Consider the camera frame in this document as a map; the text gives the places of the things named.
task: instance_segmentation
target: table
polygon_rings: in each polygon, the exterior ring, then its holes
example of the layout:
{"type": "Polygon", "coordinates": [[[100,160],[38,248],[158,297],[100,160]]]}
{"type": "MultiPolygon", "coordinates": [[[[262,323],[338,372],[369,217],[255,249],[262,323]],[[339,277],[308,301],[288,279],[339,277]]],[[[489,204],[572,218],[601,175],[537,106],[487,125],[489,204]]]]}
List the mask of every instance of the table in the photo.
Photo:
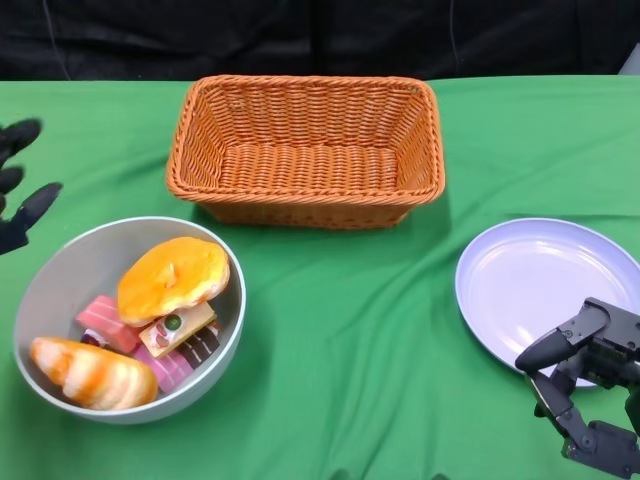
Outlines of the table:
{"type": "MultiPolygon", "coordinates": [[[[0,466],[12,480],[608,478],[560,456],[523,379],[466,327],[453,277],[467,243],[522,216],[594,228],[640,258],[637,77],[434,81],[446,194],[400,226],[326,232],[219,225],[164,185],[186,83],[0,84],[2,122],[39,115],[9,211],[65,189],[0,257],[0,466]],[[221,381],[156,424],[58,411],[23,382],[11,330],[30,278],[65,242],[138,215],[195,219],[244,267],[246,327],[221,381]]],[[[622,390],[581,391],[586,419],[630,427],[622,390]]]]}

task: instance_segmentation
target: orange wicker basket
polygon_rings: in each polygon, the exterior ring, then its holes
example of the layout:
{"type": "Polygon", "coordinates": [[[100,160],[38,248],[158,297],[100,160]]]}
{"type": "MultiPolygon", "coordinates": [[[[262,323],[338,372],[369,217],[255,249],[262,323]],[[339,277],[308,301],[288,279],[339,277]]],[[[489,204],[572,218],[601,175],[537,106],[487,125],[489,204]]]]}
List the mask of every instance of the orange wicker basket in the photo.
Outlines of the orange wicker basket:
{"type": "Polygon", "coordinates": [[[433,91],[408,78],[204,78],[166,176],[225,223],[389,227],[445,185],[433,91]]]}

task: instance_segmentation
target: toy food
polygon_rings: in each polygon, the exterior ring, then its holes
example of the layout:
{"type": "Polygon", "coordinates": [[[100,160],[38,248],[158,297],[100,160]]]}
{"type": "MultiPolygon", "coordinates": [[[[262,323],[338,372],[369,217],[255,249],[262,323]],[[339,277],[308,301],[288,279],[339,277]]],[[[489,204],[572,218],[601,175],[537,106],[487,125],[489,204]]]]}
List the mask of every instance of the toy food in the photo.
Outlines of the toy food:
{"type": "Polygon", "coordinates": [[[100,295],[78,314],[80,325],[99,333],[115,350],[132,352],[139,344],[138,331],[120,321],[116,302],[100,295]]]}
{"type": "Polygon", "coordinates": [[[192,308],[180,308],[145,328],[140,332],[140,339],[151,355],[160,358],[215,318],[216,314],[207,302],[192,308]]]}
{"type": "Polygon", "coordinates": [[[153,247],[124,274],[118,284],[118,312],[126,324],[142,327],[178,308],[212,299],[228,281],[229,258],[220,245],[174,238],[153,247]]]}
{"type": "Polygon", "coordinates": [[[187,359],[189,365],[197,368],[204,361],[213,355],[213,352],[220,346],[218,335],[220,327],[217,321],[211,322],[204,328],[187,338],[177,349],[184,358],[187,359]]]}
{"type": "Polygon", "coordinates": [[[107,341],[98,332],[94,332],[90,328],[87,328],[82,337],[80,337],[80,343],[86,343],[87,345],[94,345],[96,347],[105,348],[109,346],[107,341]]]}
{"type": "Polygon", "coordinates": [[[147,347],[140,345],[133,358],[149,365],[164,393],[175,390],[193,372],[193,368],[178,352],[174,351],[162,358],[153,358],[147,347]]]}
{"type": "Polygon", "coordinates": [[[62,393],[92,410],[123,410],[153,401],[158,382],[142,362],[72,340],[36,338],[31,359],[62,393]]]}

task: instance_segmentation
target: croissant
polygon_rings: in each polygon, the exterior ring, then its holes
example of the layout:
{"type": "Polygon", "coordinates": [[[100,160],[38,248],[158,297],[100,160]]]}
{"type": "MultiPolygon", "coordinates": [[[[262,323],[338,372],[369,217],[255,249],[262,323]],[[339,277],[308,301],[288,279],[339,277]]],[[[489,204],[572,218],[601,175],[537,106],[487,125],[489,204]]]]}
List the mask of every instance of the croissant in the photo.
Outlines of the croissant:
{"type": "Polygon", "coordinates": [[[123,410],[152,402],[158,391],[153,371],[115,352],[62,338],[39,337],[31,359],[62,393],[84,408],[123,410]]]}

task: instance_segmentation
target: white bowl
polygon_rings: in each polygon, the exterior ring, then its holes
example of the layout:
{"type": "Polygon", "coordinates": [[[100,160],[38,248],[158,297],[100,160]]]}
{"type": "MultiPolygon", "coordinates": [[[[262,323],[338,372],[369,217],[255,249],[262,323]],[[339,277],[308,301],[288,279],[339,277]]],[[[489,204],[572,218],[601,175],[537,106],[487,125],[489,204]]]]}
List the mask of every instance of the white bowl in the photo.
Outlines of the white bowl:
{"type": "Polygon", "coordinates": [[[47,402],[90,420],[135,424],[159,420],[188,407],[222,376],[240,341],[246,304],[242,270],[231,249],[216,235],[191,222],[168,217],[138,217],[108,223],[80,235],[60,249],[29,285],[16,318],[14,353],[27,383],[47,402]],[[29,357],[40,336],[79,339],[76,314],[98,295],[114,296],[120,277],[148,250],[175,237],[195,237],[220,244],[229,254],[227,288],[211,303],[222,327],[220,347],[170,394],[147,405],[117,411],[96,411],[69,402],[60,388],[29,357]]]}

